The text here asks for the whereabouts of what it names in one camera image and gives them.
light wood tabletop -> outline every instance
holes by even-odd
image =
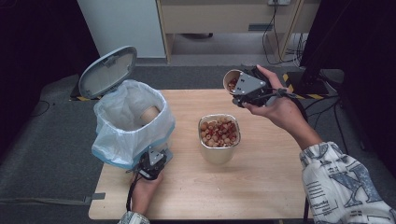
[[[176,118],[170,137],[174,158],[148,210],[149,219],[286,219],[303,218],[305,194],[300,149],[269,119],[233,105],[226,90],[162,91]],[[233,158],[213,165],[200,154],[199,119],[230,114],[237,119],[241,141]],[[131,174],[105,164],[93,200],[91,219],[120,219]]]

person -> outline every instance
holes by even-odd
[[[277,75],[259,65],[272,87],[283,88]],[[305,121],[296,104],[287,97],[271,105],[243,103],[252,115],[263,116],[287,131],[301,149],[303,185],[316,223],[395,223],[396,211],[379,196],[367,169],[344,154],[333,142],[323,142]],[[132,198],[132,213],[125,214],[120,224],[149,223],[144,217],[163,175],[154,181],[139,181]]]

person's left hand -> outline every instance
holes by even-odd
[[[141,178],[137,181],[134,187],[134,193],[132,195],[132,212],[145,215],[149,209],[152,197],[154,196],[155,190],[163,182],[163,171],[160,172],[157,179],[147,180]]]

trash can lid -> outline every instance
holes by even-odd
[[[134,47],[126,46],[96,60],[79,79],[81,96],[93,99],[116,89],[132,74],[136,55]]]

gray carpet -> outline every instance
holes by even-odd
[[[137,66],[133,79],[159,90],[222,89],[223,76],[233,68],[242,67]],[[270,69],[278,75],[288,71],[298,71],[295,67]],[[93,106],[96,102],[69,101],[69,95],[77,82],[78,76],[70,76],[43,89],[42,102],[37,104],[31,119],[21,130],[7,159],[0,166],[0,199],[51,198],[82,202],[85,196],[92,196],[94,193],[103,166],[103,163],[91,154],[96,126]],[[332,105],[336,100],[332,98],[317,103],[307,110],[307,114],[315,114]],[[312,102],[314,100],[302,100],[303,105]],[[395,178],[374,152],[361,150],[359,139],[345,111],[339,106],[336,107],[336,111],[349,154],[368,167],[384,201],[396,207]],[[320,117],[311,116],[309,122],[312,126],[316,126],[324,140],[334,141],[345,148],[332,109],[322,113]],[[0,204],[0,223],[117,223],[116,220],[90,220],[88,211],[88,205],[7,203]],[[285,222],[298,223],[301,220]],[[239,223],[264,223],[264,221]]]

